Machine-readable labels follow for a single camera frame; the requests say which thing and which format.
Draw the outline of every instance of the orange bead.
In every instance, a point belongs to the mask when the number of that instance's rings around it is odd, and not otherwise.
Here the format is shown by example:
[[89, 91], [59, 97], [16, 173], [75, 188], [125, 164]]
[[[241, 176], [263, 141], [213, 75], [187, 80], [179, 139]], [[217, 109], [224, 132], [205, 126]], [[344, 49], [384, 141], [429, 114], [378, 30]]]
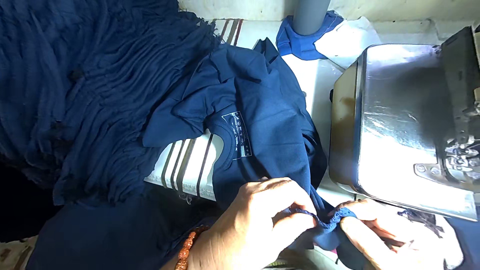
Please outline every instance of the orange bead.
[[183, 242], [183, 246], [186, 247], [186, 248], [191, 248], [193, 245], [193, 239], [191, 238], [187, 238], [187, 240], [185, 240], [185, 242]]
[[177, 265], [175, 265], [175, 270], [187, 270], [188, 262], [187, 260], [179, 260]]
[[188, 248], [182, 247], [179, 252], [179, 259], [187, 259], [188, 254], [189, 254]]

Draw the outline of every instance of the blue fabric scrap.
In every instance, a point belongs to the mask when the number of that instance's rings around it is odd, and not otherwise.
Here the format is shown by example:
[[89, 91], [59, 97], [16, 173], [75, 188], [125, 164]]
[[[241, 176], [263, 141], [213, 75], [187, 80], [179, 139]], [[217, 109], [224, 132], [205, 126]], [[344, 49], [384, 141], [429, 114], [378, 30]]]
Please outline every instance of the blue fabric scrap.
[[333, 230], [337, 227], [337, 225], [340, 223], [342, 218], [344, 217], [354, 217], [356, 218], [357, 216], [355, 215], [354, 212], [350, 211], [348, 208], [339, 208], [335, 209], [332, 215], [328, 215], [323, 218], [323, 220], [320, 220], [317, 215], [310, 213], [307, 210], [303, 210], [300, 208], [287, 208], [284, 210], [286, 213], [294, 214], [294, 213], [303, 213], [312, 216], [315, 221], [317, 222], [317, 226], [315, 228], [312, 228], [311, 230], [316, 230], [318, 233], [331, 233]]
[[343, 17], [335, 11], [328, 11], [324, 22], [317, 32], [302, 36], [297, 34], [293, 28], [293, 16], [287, 16], [276, 35], [276, 47], [281, 56], [293, 54], [302, 60], [327, 59], [326, 56], [319, 53], [315, 48], [314, 42], [319, 40], [325, 33], [332, 31], [343, 21]]

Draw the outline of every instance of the navy fabric pile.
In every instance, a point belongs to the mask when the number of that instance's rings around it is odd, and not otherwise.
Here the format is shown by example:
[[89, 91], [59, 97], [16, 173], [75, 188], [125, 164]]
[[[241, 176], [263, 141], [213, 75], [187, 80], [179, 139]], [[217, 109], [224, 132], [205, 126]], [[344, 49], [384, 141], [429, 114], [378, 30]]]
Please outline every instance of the navy fabric pile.
[[0, 3], [0, 153], [55, 204], [140, 193], [152, 107], [218, 44], [175, 0]]
[[297, 34], [293, 28], [293, 16], [287, 16], [276, 35], [276, 46], [280, 55], [293, 54], [302, 60], [327, 59], [315, 48], [315, 41], [319, 40], [325, 33], [332, 31], [343, 21], [343, 17], [335, 11], [328, 11], [324, 22], [317, 32], [302, 36]]

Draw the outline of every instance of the right hand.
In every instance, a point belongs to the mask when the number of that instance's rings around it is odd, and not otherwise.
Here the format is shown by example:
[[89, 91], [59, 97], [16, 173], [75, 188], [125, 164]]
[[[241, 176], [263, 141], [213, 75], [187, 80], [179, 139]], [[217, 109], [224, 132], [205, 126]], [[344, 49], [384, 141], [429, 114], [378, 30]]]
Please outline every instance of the right hand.
[[[375, 269], [444, 269], [439, 238], [424, 224], [389, 213], [371, 199], [343, 203], [340, 207], [347, 207], [357, 215], [357, 219], [343, 218], [340, 226]], [[400, 247], [389, 248], [381, 238], [396, 242]]]

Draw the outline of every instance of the finger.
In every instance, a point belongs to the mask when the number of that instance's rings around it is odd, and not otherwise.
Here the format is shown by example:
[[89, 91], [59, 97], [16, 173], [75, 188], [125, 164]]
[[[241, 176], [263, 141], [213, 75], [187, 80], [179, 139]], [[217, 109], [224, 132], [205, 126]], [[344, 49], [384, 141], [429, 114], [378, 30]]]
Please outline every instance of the finger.
[[275, 223], [272, 242], [278, 252], [289, 246], [302, 232], [315, 227], [315, 219], [307, 214], [295, 213]]
[[393, 263], [394, 252], [363, 222], [346, 217], [340, 222], [340, 227], [352, 244], [377, 268], [388, 269]]
[[417, 229], [408, 219], [385, 210], [384, 206], [372, 199], [348, 202], [340, 205], [355, 213], [359, 220], [369, 221], [369, 227], [375, 226], [393, 236], [392, 239], [407, 242], [416, 235]]
[[316, 214], [315, 207], [307, 192], [289, 178], [270, 179], [255, 187], [258, 191], [252, 194], [252, 206], [263, 215], [274, 217], [278, 212], [298, 205], [301, 209]]

